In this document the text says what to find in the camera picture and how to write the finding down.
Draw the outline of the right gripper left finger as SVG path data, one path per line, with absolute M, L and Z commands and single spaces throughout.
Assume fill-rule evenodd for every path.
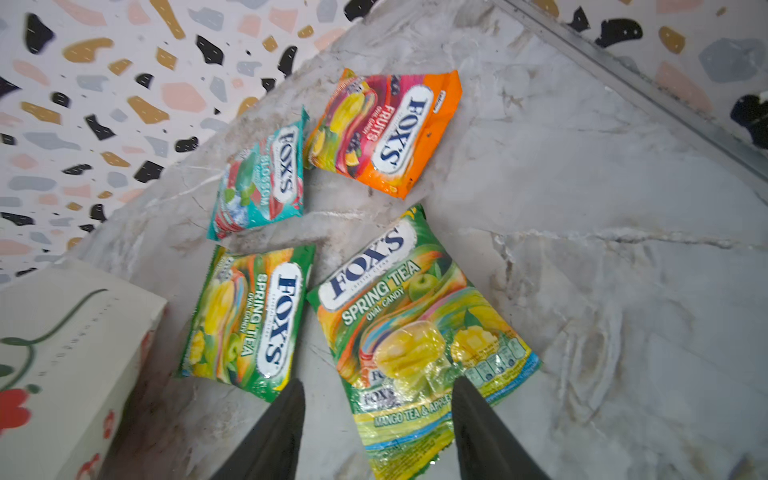
M 212 479 L 294 479 L 305 411 L 304 387 L 294 378 Z

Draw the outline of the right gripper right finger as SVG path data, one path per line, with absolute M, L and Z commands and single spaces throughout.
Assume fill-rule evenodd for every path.
M 462 479 L 549 479 L 464 376 L 454 381 L 451 409 Z

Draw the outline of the green Fox's spring tea packet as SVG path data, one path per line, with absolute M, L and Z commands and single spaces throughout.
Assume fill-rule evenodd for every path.
M 273 402 L 291 380 L 316 246 L 235 254 L 216 246 L 177 375 Z

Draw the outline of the white paper gift bag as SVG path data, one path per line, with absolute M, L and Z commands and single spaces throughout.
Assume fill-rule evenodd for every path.
M 2 290 L 2 478 L 98 477 L 166 305 L 77 259 Z

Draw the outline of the teal Fox's candy packet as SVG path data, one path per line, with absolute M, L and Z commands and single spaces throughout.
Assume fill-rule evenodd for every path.
M 230 159 L 219 182 L 207 238 L 222 240 L 304 214 L 303 150 L 309 115 Z

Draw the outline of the orange Fox's fruits candy packet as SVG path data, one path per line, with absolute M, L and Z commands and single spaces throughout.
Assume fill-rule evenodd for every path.
M 462 97 L 459 73 L 362 76 L 346 68 L 309 136 L 305 161 L 404 199 Z

